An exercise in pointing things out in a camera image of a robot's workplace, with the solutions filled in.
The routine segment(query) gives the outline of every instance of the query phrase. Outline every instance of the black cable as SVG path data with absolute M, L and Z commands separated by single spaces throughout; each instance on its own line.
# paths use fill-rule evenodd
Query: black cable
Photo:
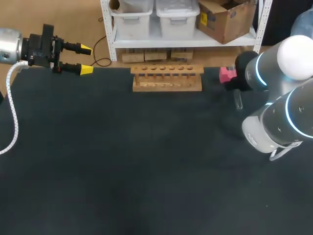
M 99 22 L 103 21 L 103 17 L 99 18 L 98 21 L 99 21 Z M 94 62 L 91 64 L 91 66 L 93 66 L 94 64 L 97 64 L 97 65 L 100 66 L 100 67 L 107 67 L 107 66 L 110 66 L 110 65 L 111 65 L 112 60 L 111 60 L 110 58 L 104 57 L 104 58 L 101 58 L 101 59 L 96 60 L 96 53 L 95 53 L 96 50 L 95 50 L 95 48 L 96 48 L 97 44 L 98 44 L 101 40 L 105 39 L 106 37 L 107 37 L 107 36 L 104 36 L 103 38 L 100 38 L 100 39 L 96 42 L 96 44 L 93 46 L 93 58 L 94 58 Z M 101 64 L 98 63 L 100 60 L 109 60 L 109 64 L 107 64 L 107 65 L 101 65 Z

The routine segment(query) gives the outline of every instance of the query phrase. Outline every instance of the white shelf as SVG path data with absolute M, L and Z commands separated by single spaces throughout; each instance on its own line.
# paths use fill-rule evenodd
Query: white shelf
M 147 40 L 123 40 L 116 34 L 113 45 L 115 48 L 157 48 L 157 47 L 230 47 L 230 46 L 253 46 L 256 33 L 253 28 L 250 32 L 227 44 L 221 44 L 200 30 L 195 29 L 194 37 L 189 40 L 165 40 L 162 38 L 161 26 L 158 18 L 150 19 L 150 37 Z
M 124 40 L 116 33 L 116 27 L 112 27 L 109 0 L 100 0 L 110 58 L 112 61 L 117 60 L 117 48 L 254 46 L 253 50 L 259 53 L 272 2 L 273 0 L 255 0 L 255 3 L 258 3 L 260 8 L 258 30 L 256 33 L 254 29 L 251 28 L 248 34 L 223 45 L 198 29 L 195 30 L 194 37 L 190 40 L 165 40 L 161 37 L 160 24 L 155 19 L 151 21 L 151 32 L 148 40 Z

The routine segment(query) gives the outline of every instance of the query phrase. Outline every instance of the pink object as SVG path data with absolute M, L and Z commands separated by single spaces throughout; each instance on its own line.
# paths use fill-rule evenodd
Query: pink object
M 229 82 L 233 77 L 236 77 L 237 73 L 235 67 L 221 67 L 220 69 L 220 82 Z

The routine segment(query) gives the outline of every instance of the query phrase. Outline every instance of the wooden block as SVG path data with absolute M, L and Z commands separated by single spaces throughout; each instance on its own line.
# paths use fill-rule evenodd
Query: wooden block
M 166 60 L 167 52 L 163 48 L 148 48 L 145 49 L 145 60 Z
M 132 74 L 143 73 L 198 73 L 203 74 L 202 65 L 139 65 L 131 68 Z
M 171 52 L 171 58 L 182 58 L 191 60 L 194 55 L 193 48 L 173 48 Z
M 203 66 L 143 65 L 131 68 L 134 92 L 198 92 L 202 91 Z
M 123 63 L 139 63 L 144 62 L 144 51 L 142 49 L 127 49 L 122 54 Z

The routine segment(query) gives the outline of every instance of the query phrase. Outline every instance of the dark mat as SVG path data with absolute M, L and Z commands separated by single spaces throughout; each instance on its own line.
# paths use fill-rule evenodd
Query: dark mat
M 1 235 L 312 234 L 310 143 L 270 162 L 241 133 L 266 94 L 132 93 L 128 69 L 28 69 L 0 156 Z M 0 147 L 13 121 L 0 106 Z

